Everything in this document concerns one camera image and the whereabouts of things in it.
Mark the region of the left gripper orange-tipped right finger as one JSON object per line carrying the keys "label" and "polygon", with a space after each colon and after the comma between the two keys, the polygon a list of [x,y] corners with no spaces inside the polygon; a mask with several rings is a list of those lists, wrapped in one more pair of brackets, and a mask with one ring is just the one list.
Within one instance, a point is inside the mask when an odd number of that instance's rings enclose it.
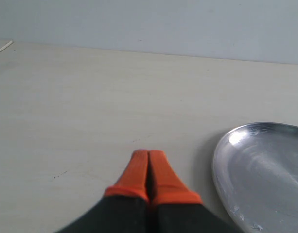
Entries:
{"label": "left gripper orange-tipped right finger", "polygon": [[149,151],[152,200],[159,233],[237,233],[238,230],[204,205],[200,195],[189,190],[172,169],[166,154]]}

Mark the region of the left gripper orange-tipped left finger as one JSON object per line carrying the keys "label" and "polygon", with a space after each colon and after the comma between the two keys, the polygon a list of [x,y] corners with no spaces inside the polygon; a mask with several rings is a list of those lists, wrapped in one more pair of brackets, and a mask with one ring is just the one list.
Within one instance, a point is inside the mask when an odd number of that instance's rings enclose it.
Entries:
{"label": "left gripper orange-tipped left finger", "polygon": [[144,233],[148,151],[136,150],[116,183],[85,214],[59,233]]}

